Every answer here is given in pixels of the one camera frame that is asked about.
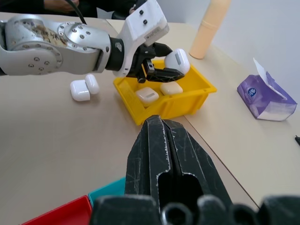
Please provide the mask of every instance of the yellow plastic bin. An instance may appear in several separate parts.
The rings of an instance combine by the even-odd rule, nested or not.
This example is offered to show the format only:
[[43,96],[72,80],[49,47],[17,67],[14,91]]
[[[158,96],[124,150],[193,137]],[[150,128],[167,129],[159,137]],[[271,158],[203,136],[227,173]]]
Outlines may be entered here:
[[[153,61],[155,68],[163,69],[164,61]],[[203,105],[209,93],[217,89],[191,65],[190,71],[184,78],[176,81],[183,89],[183,93],[163,95],[159,82],[138,83],[136,78],[119,77],[113,81],[126,108],[137,125],[152,115],[160,115],[162,119],[171,119],[185,114],[194,114]],[[139,89],[150,87],[159,94],[159,99],[148,107],[144,107],[136,96]]]

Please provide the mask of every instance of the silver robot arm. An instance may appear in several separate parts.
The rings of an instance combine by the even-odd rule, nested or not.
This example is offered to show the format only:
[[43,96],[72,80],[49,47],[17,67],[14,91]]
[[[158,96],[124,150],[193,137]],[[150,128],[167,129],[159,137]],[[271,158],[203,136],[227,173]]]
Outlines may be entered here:
[[131,14],[117,38],[77,22],[17,15],[0,22],[0,72],[7,75],[44,75],[58,71],[86,74],[108,69],[126,76],[139,46],[153,44],[168,31],[156,0],[148,0]]

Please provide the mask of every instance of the purple tissue box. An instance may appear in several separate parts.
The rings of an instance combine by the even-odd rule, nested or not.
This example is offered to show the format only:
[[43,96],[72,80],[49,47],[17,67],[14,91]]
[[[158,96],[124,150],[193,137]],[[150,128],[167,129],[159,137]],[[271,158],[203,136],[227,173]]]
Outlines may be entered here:
[[297,103],[254,61],[259,75],[249,75],[238,86],[239,95],[255,118],[275,121],[287,119],[295,112]]

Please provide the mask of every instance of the table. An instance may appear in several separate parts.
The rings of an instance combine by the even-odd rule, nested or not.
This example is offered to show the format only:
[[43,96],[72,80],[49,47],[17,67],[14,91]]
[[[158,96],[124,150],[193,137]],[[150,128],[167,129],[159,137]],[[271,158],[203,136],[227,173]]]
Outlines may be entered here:
[[[109,23],[117,31],[122,25]],[[196,31],[186,24],[169,26],[160,42],[188,52]],[[266,195],[300,195],[300,146],[294,140],[300,111],[283,122],[256,120],[236,91],[248,71],[213,45],[203,60],[189,60],[218,89],[195,115],[186,116],[195,130],[257,204]]]
[[[0,13],[3,20],[11,16]],[[86,21],[116,35],[106,21]],[[188,26],[172,24],[174,31],[164,41],[171,47],[180,45],[179,33],[174,32],[184,27]],[[96,74],[98,97],[73,101],[69,85],[83,77],[67,73],[0,77],[0,224],[23,223],[125,176],[127,156],[141,127],[134,124],[115,90],[112,72]],[[184,117],[175,120],[212,157],[232,200],[256,208],[191,124]]]

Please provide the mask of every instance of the beige bottle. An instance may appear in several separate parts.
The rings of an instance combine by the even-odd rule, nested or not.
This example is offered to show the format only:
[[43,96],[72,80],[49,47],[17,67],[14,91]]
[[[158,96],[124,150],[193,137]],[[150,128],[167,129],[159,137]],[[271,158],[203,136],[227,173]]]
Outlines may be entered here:
[[229,8],[231,0],[210,0],[204,18],[199,26],[189,54],[196,59],[203,59],[224,16]]

